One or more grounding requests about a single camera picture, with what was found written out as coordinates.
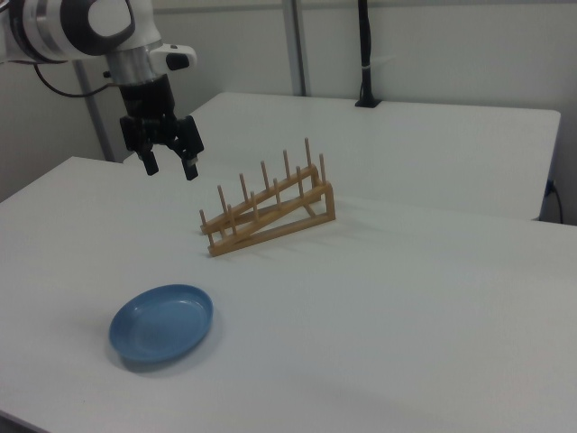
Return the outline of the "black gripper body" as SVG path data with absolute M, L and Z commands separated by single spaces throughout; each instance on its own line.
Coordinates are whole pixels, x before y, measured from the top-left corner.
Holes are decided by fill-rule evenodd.
M 169 77 L 162 75 L 139 85 L 120 86 L 127 115 L 120 119 L 126 145 L 146 137 L 152 143 L 172 145 L 177 141 L 175 100 Z

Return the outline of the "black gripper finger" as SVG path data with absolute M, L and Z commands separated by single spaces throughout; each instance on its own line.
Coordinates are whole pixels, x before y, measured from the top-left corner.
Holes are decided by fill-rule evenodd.
M 143 121 L 140 118 L 124 116 L 120 118 L 120 126 L 126 149 L 137 153 L 149 176 L 156 174 L 159 167 L 152 152 L 153 144 L 146 133 Z
M 205 149 L 197 124 L 191 115 L 177 121 L 175 152 L 179 155 L 187 180 L 198 176 L 197 157 Z

